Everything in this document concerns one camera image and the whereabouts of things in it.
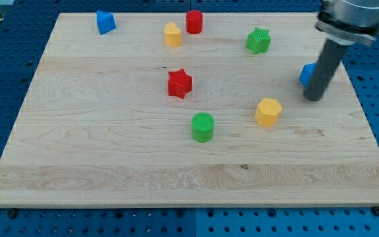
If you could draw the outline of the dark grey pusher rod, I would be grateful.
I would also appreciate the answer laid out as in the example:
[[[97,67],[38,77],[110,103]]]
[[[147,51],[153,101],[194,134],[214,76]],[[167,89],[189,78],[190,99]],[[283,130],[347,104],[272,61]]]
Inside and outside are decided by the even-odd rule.
[[[303,92],[306,99],[309,101],[322,99],[348,47],[348,45],[341,45],[330,39],[325,41],[307,87]]]

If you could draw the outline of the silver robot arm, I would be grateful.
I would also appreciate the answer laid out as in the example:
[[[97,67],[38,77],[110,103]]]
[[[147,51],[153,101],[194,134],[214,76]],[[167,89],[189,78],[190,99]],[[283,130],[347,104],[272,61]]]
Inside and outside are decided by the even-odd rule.
[[[303,92],[310,101],[322,99],[350,45],[376,41],[379,0],[322,1],[315,28],[326,34],[326,41]]]

